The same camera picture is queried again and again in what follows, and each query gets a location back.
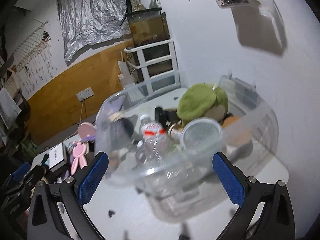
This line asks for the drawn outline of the pink bunny hand mirror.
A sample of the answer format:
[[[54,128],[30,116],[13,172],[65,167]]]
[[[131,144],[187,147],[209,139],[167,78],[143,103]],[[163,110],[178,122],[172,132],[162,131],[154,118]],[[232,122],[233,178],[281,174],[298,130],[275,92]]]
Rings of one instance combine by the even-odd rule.
[[[75,175],[77,169],[82,169],[88,165],[93,159],[95,147],[95,135],[84,137],[78,141],[73,141],[69,144],[68,150],[71,154],[71,175]]]

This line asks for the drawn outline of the pink round mirror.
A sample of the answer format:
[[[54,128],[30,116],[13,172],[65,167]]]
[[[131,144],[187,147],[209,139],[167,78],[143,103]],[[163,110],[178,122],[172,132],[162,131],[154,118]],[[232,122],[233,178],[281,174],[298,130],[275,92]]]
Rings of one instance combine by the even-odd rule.
[[[90,122],[83,122],[77,129],[78,135],[81,139],[91,137],[96,134],[96,129]]]

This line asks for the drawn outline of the clear round plastic container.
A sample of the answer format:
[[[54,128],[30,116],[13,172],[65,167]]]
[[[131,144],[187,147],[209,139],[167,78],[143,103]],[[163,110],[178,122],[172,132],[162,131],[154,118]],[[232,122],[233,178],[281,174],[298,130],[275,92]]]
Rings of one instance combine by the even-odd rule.
[[[222,148],[222,127],[214,119],[198,118],[189,122],[180,136],[180,146],[183,151],[202,152],[211,150],[214,153]]]

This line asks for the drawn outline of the purple plush toy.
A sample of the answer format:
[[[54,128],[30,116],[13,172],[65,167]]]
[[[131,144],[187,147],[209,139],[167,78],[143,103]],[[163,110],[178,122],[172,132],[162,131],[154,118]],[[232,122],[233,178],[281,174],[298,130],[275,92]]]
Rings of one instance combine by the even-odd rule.
[[[121,109],[125,96],[106,100],[97,115],[96,152],[110,153],[131,144],[134,125],[126,118]]]

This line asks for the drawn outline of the clear plastic water bottle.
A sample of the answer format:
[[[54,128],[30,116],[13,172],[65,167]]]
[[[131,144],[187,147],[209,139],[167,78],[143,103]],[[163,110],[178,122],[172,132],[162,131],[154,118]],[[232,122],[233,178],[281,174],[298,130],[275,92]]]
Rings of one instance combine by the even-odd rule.
[[[166,165],[172,156],[181,152],[181,146],[168,136],[163,126],[148,114],[140,117],[139,135],[135,155],[137,166],[160,168]]]

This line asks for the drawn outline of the large clear plastic bowl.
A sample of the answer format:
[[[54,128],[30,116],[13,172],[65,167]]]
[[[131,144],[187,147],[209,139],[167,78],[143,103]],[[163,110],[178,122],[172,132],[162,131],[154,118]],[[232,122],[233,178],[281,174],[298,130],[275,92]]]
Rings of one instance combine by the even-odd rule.
[[[124,89],[103,102],[95,124],[108,183],[135,187],[169,223],[225,199],[215,153],[257,173],[279,138],[276,114],[255,87],[215,73],[175,72]]]

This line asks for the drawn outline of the green plush toy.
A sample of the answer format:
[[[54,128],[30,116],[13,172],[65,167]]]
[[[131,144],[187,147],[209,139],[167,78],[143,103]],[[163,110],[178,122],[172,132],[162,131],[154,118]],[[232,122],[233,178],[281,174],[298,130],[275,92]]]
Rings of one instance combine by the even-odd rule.
[[[217,83],[191,86],[181,97],[177,108],[177,116],[183,126],[198,118],[221,122],[227,113],[228,96]]]

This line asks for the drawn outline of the white metal shelf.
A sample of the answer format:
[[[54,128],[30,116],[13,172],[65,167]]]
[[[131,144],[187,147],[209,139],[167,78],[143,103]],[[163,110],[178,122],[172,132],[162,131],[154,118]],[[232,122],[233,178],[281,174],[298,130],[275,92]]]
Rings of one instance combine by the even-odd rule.
[[[159,46],[167,45],[169,49],[169,54],[164,55],[161,57],[155,57],[154,59],[146,60],[144,55],[144,50],[150,49],[150,48],[157,48]],[[174,46],[174,41],[172,39],[159,41],[151,44],[147,44],[144,46],[138,46],[135,48],[124,48],[124,53],[127,54],[137,54],[139,65],[132,64],[131,62],[128,62],[129,66],[131,66],[134,69],[140,69],[142,71],[142,76],[144,78],[144,82],[142,83],[142,86],[146,86],[148,94],[151,95],[155,90],[152,87],[152,83],[164,78],[166,79],[169,76],[173,76],[175,78],[175,84],[180,84],[180,75],[178,73],[178,62],[176,58],[176,51]],[[172,70],[163,72],[161,74],[150,76],[150,73],[148,71],[148,67],[154,64],[162,63],[165,61],[171,61],[172,64]]]

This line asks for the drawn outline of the crumpled silver foil sheet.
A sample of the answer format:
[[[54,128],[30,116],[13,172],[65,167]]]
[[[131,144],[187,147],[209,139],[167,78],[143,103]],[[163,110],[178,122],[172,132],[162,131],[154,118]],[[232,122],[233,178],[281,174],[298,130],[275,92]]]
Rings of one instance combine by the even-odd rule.
[[[80,49],[129,35],[122,20],[126,0],[57,0],[64,42],[64,59],[72,60]]]

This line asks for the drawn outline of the glass fish tank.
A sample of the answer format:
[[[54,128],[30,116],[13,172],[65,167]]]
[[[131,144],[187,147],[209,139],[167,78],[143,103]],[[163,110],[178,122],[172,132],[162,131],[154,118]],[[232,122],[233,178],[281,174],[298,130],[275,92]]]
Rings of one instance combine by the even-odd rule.
[[[128,20],[135,47],[170,38],[166,21],[161,12],[161,8],[151,8],[125,14],[124,20]]]

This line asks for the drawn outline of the white wall socket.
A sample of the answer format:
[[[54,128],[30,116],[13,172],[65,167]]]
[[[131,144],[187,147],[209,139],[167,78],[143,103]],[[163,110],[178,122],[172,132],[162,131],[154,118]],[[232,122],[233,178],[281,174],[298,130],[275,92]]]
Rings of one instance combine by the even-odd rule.
[[[89,87],[89,88],[86,88],[86,89],[78,92],[78,93],[76,94],[76,97],[78,98],[78,100],[79,100],[80,102],[82,102],[82,101],[84,101],[84,100],[92,97],[93,95],[94,95],[93,90],[92,90],[91,87]]]

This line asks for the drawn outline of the clear wall-mounted tray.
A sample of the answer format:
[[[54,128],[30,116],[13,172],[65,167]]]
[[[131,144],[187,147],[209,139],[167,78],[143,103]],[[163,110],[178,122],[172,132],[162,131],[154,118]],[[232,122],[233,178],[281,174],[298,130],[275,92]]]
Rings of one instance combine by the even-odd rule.
[[[215,0],[221,9],[231,9],[240,41],[274,39],[286,46],[284,21],[274,0]]]

